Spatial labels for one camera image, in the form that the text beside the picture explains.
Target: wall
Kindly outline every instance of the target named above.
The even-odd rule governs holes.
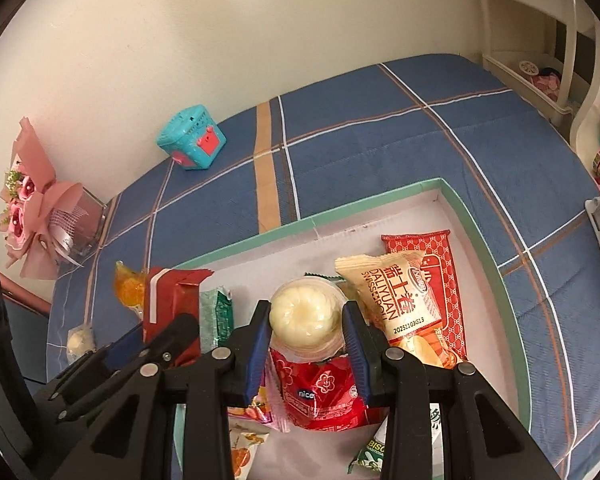
[[[542,50],[542,17],[498,5],[497,46]],[[0,38],[0,187],[22,116],[59,178],[108,200],[164,158],[153,139],[187,105],[222,120],[360,66],[479,51],[478,0],[28,0]]]

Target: metal screw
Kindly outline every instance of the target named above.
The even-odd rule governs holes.
[[[458,371],[462,375],[473,375],[475,374],[475,366],[468,362],[462,362],[458,365]]]
[[[153,377],[158,373],[158,370],[159,368],[156,363],[147,363],[140,368],[140,375],[142,375],[142,377]]]
[[[399,361],[404,357],[404,350],[402,348],[392,346],[384,351],[384,355],[386,355],[388,359],[391,359],[391,361]]]
[[[228,359],[231,357],[231,350],[226,346],[220,346],[211,352],[214,359]]]

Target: dark red package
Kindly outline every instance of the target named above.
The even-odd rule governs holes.
[[[442,335],[449,347],[466,360],[464,321],[449,230],[419,235],[382,235],[389,253],[425,251],[420,265],[442,314]]]
[[[368,409],[353,378],[349,357],[293,363],[271,349],[289,419],[306,430],[343,431],[378,424],[384,410]]]
[[[144,288],[142,336],[145,343],[156,337],[178,314],[193,314],[200,320],[200,283],[212,270],[178,270],[153,267]],[[176,366],[190,364],[200,356],[200,338],[175,361]]]

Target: blue storage box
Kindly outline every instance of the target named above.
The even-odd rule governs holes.
[[[155,142],[185,170],[206,170],[226,137],[206,108],[196,105],[175,114]]]

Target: flower bouquet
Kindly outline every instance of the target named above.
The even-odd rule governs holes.
[[[0,215],[9,256],[7,268],[23,258],[23,278],[54,280],[61,261],[79,265],[72,258],[75,235],[83,231],[79,224],[91,216],[90,223],[99,225],[104,206],[98,202],[95,212],[92,206],[83,206],[88,192],[82,184],[58,182],[29,119],[23,118],[20,126],[11,152],[11,169],[0,192],[7,203]],[[97,229],[91,231],[93,237]]]

